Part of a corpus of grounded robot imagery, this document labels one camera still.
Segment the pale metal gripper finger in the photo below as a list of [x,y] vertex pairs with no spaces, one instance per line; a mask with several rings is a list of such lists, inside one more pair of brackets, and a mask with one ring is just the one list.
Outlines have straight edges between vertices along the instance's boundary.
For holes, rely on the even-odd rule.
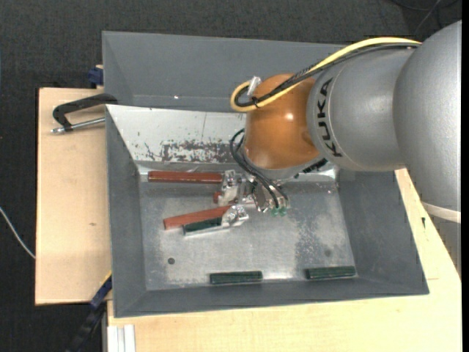
[[238,202],[242,183],[243,176],[240,172],[236,172],[233,169],[225,171],[222,177],[221,193],[218,196],[218,201]]
[[238,227],[249,219],[241,205],[228,205],[183,216],[182,231],[185,237],[218,232]]

